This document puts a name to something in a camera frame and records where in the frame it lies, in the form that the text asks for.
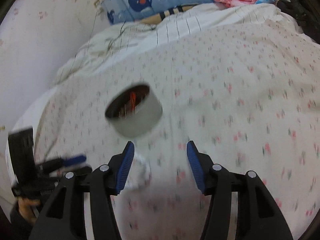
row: metal screw head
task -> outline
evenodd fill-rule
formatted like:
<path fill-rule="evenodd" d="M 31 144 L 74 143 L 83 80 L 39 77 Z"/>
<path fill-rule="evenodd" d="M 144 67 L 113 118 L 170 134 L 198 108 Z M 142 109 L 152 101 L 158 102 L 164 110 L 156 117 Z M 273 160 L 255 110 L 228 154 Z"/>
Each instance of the metal screw head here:
<path fill-rule="evenodd" d="M 100 166 L 100 171 L 107 171 L 107 170 L 109 170 L 109 166 L 108 165 L 104 164 L 104 165 Z"/>
<path fill-rule="evenodd" d="M 214 164 L 214 165 L 212 166 L 212 168 L 213 168 L 215 171 L 221 171 L 221 169 L 222 169 L 221 165 L 219 165 L 219 164 Z"/>
<path fill-rule="evenodd" d="M 66 174 L 66 178 L 67 179 L 71 179 L 72 177 L 73 177 L 73 172 L 68 172 L 67 174 Z"/>
<path fill-rule="evenodd" d="M 257 173 L 255 173 L 254 171 L 249 171 L 249 172 L 248 172 L 248 176 L 249 176 L 250 178 L 255 178 L 255 177 L 257 176 Z"/>

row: bed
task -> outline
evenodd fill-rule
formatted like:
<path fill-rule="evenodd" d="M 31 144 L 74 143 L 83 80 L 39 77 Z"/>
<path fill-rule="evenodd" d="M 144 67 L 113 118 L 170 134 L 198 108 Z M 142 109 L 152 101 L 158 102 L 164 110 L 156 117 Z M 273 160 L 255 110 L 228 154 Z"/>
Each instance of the bed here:
<path fill-rule="evenodd" d="M 13 130 L 33 126 L 37 162 L 85 153 L 95 169 L 129 140 L 105 120 L 106 107 L 146 82 L 164 114 L 149 134 L 130 138 L 137 157 L 113 199 L 122 238 L 200 237 L 209 200 L 186 158 L 193 140 L 230 171 L 255 170 L 299 239 L 319 210 L 319 49 L 270 4 L 202 4 L 158 25 L 119 23 L 83 44 Z M 230 240 L 236 203 L 234 195 Z M 93 239 L 88 198 L 85 219 Z"/>

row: white wall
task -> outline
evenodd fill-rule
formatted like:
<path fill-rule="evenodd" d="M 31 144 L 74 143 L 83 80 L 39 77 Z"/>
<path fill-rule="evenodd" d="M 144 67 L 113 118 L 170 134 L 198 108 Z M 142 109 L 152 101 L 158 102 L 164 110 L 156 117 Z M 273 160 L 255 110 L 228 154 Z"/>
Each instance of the white wall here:
<path fill-rule="evenodd" d="M 11 198 L 4 158 L 8 132 L 49 89 L 56 71 L 88 41 L 96 0 L 16 0 L 0 26 L 0 195 Z M 97 16 L 93 35 L 109 26 Z"/>

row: crumpled white blanket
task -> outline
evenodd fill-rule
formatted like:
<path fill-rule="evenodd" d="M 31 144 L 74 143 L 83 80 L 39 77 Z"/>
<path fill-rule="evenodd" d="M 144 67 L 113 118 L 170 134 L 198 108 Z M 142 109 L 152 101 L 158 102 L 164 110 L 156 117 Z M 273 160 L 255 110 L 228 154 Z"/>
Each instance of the crumpled white blanket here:
<path fill-rule="evenodd" d="M 169 16 L 159 25 L 132 22 L 113 25 L 85 43 L 76 56 L 58 70 L 53 84 L 62 83 L 72 75 L 88 76 L 99 72 L 131 54 L 144 53 L 201 30 L 226 24 L 261 24 L 266 19 L 302 33 L 291 16 L 270 4 L 228 9 L 219 3 L 201 4 L 185 13 Z"/>
<path fill-rule="evenodd" d="M 150 166 L 149 181 L 113 198 L 122 238 L 200 238 L 209 198 L 196 188 L 186 158 L 193 140 L 229 171 L 255 170 L 298 239 L 319 209 L 320 49 L 284 28 L 281 15 L 276 19 L 202 28 L 90 76 L 70 77 L 44 110 L 36 160 L 84 152 L 93 169 L 108 163 L 128 139 L 105 120 L 105 109 L 126 86 L 144 81 L 163 117 L 133 140 Z M 93 239 L 87 212 L 86 221 Z M 235 221 L 233 209 L 229 239 Z"/>

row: human hand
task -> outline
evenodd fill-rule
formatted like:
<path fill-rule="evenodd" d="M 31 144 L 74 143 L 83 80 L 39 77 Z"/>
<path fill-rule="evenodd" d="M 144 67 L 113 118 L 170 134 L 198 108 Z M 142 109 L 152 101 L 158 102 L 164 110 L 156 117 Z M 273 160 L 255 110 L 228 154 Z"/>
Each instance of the human hand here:
<path fill-rule="evenodd" d="M 34 225 L 36 222 L 36 216 L 33 213 L 31 207 L 39 206 L 40 200 L 32 200 L 28 198 L 18 197 L 18 210 L 20 215 L 26 220 L 28 223 Z"/>

